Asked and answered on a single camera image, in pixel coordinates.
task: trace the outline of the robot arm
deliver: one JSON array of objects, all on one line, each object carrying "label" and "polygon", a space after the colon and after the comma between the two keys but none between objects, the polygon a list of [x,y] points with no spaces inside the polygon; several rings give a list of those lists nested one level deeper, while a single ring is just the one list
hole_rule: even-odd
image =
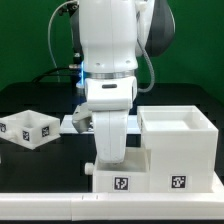
[{"label": "robot arm", "polygon": [[128,113],[137,95],[137,38],[145,46],[154,5],[155,0],[80,1],[85,93],[100,162],[124,159]]},{"label": "robot arm", "polygon": [[[137,21],[137,34],[145,46],[150,57],[161,55],[172,43],[175,33],[175,21],[167,0],[135,0]],[[68,5],[73,37],[75,55],[83,53],[79,32],[79,9],[73,10],[73,5]],[[136,56],[141,56],[142,51],[136,45]]]}]

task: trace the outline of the black cable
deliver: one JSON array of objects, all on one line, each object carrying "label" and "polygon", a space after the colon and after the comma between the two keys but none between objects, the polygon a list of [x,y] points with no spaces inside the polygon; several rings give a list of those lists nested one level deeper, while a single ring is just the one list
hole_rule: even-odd
[{"label": "black cable", "polygon": [[69,67],[60,67],[60,68],[53,68],[49,71],[44,72],[42,75],[38,75],[37,77],[35,77],[32,82],[37,82],[37,80],[39,79],[39,77],[45,77],[53,72],[57,72],[57,71],[62,71],[62,70],[69,70]]},{"label": "black cable", "polygon": [[[80,80],[80,77],[79,77],[78,74],[79,73],[76,73],[76,74],[74,74],[74,73],[71,73],[71,74],[59,74],[59,76],[61,76],[61,77],[66,77],[66,76],[68,76],[68,77],[75,77],[76,81],[78,82]],[[56,74],[56,73],[55,74],[42,74],[42,75],[38,76],[33,82],[37,83],[37,82],[40,82],[45,77],[54,77],[54,76],[58,76],[58,74]]]}]

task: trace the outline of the white box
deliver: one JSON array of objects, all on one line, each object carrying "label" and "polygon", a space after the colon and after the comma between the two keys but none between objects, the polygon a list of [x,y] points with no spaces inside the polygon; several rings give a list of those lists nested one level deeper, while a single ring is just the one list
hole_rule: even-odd
[{"label": "white box", "polygon": [[211,192],[218,130],[195,106],[140,106],[138,124],[150,192]]},{"label": "white box", "polygon": [[60,120],[27,110],[0,118],[0,137],[29,149],[59,138]]}]

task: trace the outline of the white container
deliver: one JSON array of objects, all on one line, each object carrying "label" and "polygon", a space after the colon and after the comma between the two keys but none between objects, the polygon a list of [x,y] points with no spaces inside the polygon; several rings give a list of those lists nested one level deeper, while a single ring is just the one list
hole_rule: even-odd
[{"label": "white container", "polygon": [[93,192],[148,192],[148,161],[147,151],[140,148],[126,148],[124,161],[119,164],[101,163],[96,158],[93,168]]},{"label": "white container", "polygon": [[195,106],[140,106],[137,119],[151,158],[149,192],[212,191],[218,130]]},{"label": "white container", "polygon": [[27,110],[0,118],[0,137],[29,149],[59,138],[60,120]]}]

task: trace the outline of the cable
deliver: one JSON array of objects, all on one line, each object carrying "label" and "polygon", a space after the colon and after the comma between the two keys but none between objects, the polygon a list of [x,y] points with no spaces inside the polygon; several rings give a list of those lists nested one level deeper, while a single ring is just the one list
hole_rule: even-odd
[{"label": "cable", "polygon": [[53,73],[53,74],[42,74],[38,77],[35,78],[35,80],[33,80],[32,82],[34,83],[37,83],[37,82],[40,82],[43,78],[45,77],[53,77],[53,76],[61,76],[61,77],[66,77],[66,76],[69,76],[69,77],[76,77],[77,79],[77,82],[80,80],[80,76],[79,76],[79,73],[77,72],[77,74],[75,73],[71,73],[71,74],[56,74],[56,73]]},{"label": "cable", "polygon": [[54,58],[54,55],[53,55],[53,52],[52,52],[52,48],[51,48],[51,26],[52,26],[52,23],[54,21],[54,17],[56,15],[56,13],[58,12],[58,10],[65,5],[72,4],[72,3],[75,3],[75,2],[76,2],[76,0],[72,0],[72,1],[65,2],[65,3],[61,4],[60,6],[58,6],[57,9],[52,14],[51,19],[50,19],[49,24],[48,24],[48,49],[49,49],[49,53],[50,53],[50,56],[51,56],[51,60],[54,64],[55,68],[57,68],[57,63],[55,61],[55,58]]},{"label": "cable", "polygon": [[[138,12],[137,15],[136,15],[137,21],[139,21],[139,18],[140,18],[140,12]],[[145,60],[146,60],[146,63],[148,65],[148,68],[149,68],[149,71],[150,71],[150,76],[151,76],[150,85],[146,89],[138,88],[138,92],[140,92],[140,93],[147,93],[147,92],[151,91],[152,88],[154,87],[154,84],[155,84],[155,72],[154,72],[154,69],[153,69],[153,66],[152,66],[152,62],[151,62],[151,60],[149,58],[149,55],[146,52],[146,50],[144,48],[144,45],[140,41],[139,37],[137,39],[137,42],[138,42],[138,45],[139,45],[139,47],[140,47],[140,49],[141,49],[141,51],[143,53],[143,56],[144,56]]]},{"label": "cable", "polygon": [[42,77],[43,75],[47,76],[49,74],[51,74],[52,72],[58,72],[58,71],[62,71],[62,70],[70,70],[69,67],[65,67],[65,68],[54,68],[54,69],[51,69],[49,71],[46,71],[44,72],[43,74],[41,75],[38,75],[37,77],[35,77],[32,82],[38,82],[37,80],[39,79],[39,77]]}]

